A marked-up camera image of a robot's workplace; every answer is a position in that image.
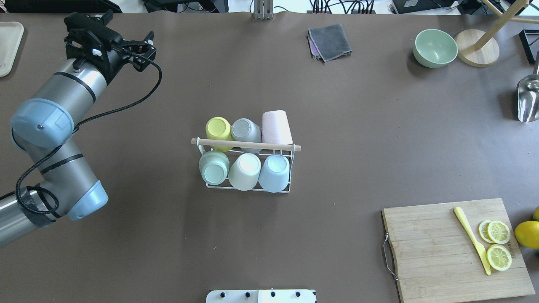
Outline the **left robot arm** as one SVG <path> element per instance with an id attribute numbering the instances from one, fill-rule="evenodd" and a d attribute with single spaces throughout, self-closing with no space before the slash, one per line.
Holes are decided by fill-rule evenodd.
<path id="1" fill-rule="evenodd" d="M 66 63 L 11 118 L 12 142 L 33 160 L 1 197 L 1 246 L 50 226 L 66 216 L 85 218 L 108 202 L 73 135 L 84 116 L 125 64 L 137 71 L 154 65 L 154 32 L 127 41 L 113 32 L 100 38 L 88 29 L 72 29 L 65 38 Z"/>

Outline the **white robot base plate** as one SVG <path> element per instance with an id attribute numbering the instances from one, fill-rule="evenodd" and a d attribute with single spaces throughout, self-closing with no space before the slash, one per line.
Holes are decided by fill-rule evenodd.
<path id="1" fill-rule="evenodd" d="M 315 290 L 214 290 L 206 296 L 206 303 L 316 303 Z"/>

